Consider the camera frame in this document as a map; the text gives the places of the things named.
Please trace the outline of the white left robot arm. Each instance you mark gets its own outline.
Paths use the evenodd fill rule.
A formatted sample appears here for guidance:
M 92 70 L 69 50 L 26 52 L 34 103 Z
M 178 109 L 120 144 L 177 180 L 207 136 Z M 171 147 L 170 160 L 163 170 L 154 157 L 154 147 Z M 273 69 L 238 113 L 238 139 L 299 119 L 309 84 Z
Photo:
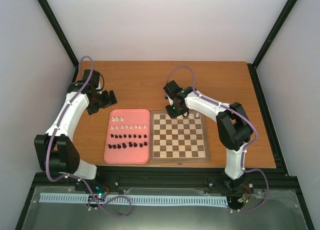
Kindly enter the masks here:
M 93 191 L 103 188 L 104 178 L 97 174 L 96 165 L 81 160 L 73 136 L 84 111 L 92 115 L 117 103 L 114 92 L 104 90 L 104 85 L 104 78 L 98 71 L 85 70 L 82 80 L 69 85 L 63 107 L 52 126 L 34 139 L 42 171 L 61 173 L 65 178 L 74 175 L 86 179 Z

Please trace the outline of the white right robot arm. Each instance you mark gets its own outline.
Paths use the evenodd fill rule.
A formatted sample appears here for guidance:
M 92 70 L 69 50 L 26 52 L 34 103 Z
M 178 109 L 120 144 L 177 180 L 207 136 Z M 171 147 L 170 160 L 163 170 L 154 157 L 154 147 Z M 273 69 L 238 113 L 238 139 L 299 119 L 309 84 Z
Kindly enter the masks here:
M 187 117 L 190 110 L 195 110 L 217 124 L 219 139 L 226 148 L 223 185 L 227 191 L 235 191 L 244 177 L 245 145 L 254 132 L 242 105 L 217 102 L 192 87 L 181 88 L 174 80 L 163 89 L 169 100 L 165 109 L 170 118 Z

